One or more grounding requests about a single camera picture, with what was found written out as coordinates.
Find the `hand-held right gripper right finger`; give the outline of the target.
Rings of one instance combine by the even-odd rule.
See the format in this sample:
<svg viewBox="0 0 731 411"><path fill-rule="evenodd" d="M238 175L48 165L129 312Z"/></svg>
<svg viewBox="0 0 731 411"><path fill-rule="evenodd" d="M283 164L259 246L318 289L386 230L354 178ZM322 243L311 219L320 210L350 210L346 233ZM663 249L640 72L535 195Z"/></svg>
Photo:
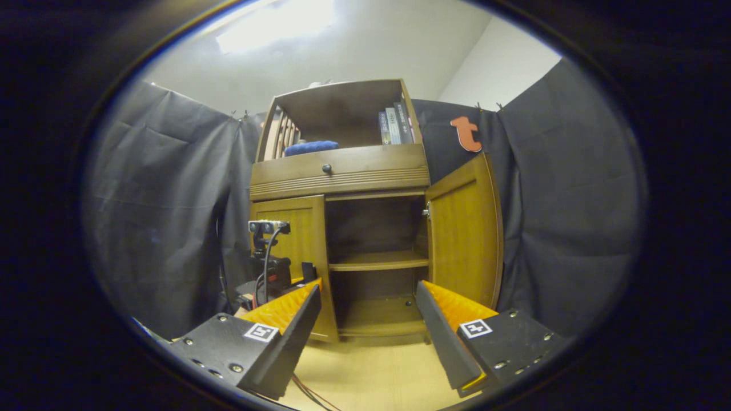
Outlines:
<svg viewBox="0 0 731 411"><path fill-rule="evenodd" d="M460 397L505 388L566 345L563 336L523 311L498 313L428 281L418 283L415 299L450 387Z"/></svg>

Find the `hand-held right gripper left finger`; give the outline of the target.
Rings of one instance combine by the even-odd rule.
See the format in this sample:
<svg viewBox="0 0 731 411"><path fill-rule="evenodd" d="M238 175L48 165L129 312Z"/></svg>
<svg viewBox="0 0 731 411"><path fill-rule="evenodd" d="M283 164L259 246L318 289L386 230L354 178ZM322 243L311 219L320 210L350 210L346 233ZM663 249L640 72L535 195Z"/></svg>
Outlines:
<svg viewBox="0 0 731 411"><path fill-rule="evenodd" d="M172 342L171 351L201 374L278 400L318 320L321 288L316 279L243 316L216 314Z"/></svg>

